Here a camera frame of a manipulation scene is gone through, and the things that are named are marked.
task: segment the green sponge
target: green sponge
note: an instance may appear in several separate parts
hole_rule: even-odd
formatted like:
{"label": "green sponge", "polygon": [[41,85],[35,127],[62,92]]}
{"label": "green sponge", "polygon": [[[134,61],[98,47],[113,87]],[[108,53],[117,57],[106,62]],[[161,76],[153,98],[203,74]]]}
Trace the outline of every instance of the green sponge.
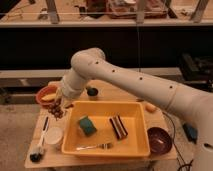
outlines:
{"label": "green sponge", "polygon": [[86,136],[91,136],[97,131],[97,129],[93,125],[92,121],[88,118],[88,116],[81,118],[78,121],[78,123]]}

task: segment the fork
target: fork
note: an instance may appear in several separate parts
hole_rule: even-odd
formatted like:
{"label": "fork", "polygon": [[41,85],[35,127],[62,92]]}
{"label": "fork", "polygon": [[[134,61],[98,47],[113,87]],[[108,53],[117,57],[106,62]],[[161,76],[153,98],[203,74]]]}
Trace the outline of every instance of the fork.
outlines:
{"label": "fork", "polygon": [[101,148],[101,149],[107,150],[112,147],[113,147],[113,144],[109,142],[109,143],[103,143],[103,144],[92,145],[92,146],[79,146],[76,148],[76,150],[79,151],[79,150],[86,150],[86,149],[93,149],[93,148]]}

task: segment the paper cup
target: paper cup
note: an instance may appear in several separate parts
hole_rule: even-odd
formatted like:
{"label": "paper cup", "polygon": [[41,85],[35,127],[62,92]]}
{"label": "paper cup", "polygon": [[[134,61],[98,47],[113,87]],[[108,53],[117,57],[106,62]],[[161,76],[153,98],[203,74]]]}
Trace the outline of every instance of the paper cup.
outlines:
{"label": "paper cup", "polygon": [[63,142],[63,130],[59,127],[51,127],[44,136],[46,144],[60,150]]}

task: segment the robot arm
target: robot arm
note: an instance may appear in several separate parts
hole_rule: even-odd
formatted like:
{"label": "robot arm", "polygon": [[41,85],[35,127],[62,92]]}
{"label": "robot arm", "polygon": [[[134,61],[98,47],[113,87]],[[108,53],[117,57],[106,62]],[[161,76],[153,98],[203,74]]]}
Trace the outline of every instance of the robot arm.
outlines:
{"label": "robot arm", "polygon": [[126,90],[185,120],[198,130],[193,171],[213,168],[213,95],[175,81],[120,68],[105,61],[98,48],[79,51],[72,57],[71,70],[62,78],[60,89],[76,99],[91,79],[100,79]]}

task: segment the yellow tray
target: yellow tray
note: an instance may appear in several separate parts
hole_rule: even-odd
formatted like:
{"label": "yellow tray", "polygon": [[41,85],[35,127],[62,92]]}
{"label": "yellow tray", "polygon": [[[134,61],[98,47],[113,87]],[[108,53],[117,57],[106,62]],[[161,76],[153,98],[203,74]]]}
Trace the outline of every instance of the yellow tray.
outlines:
{"label": "yellow tray", "polygon": [[[86,137],[78,121],[88,116],[97,132]],[[128,132],[127,138],[117,140],[110,117],[120,115]],[[113,142],[113,148],[77,151],[78,146]],[[150,154],[143,106],[138,102],[76,101],[70,114],[62,144],[65,154],[80,156],[145,157]]]}

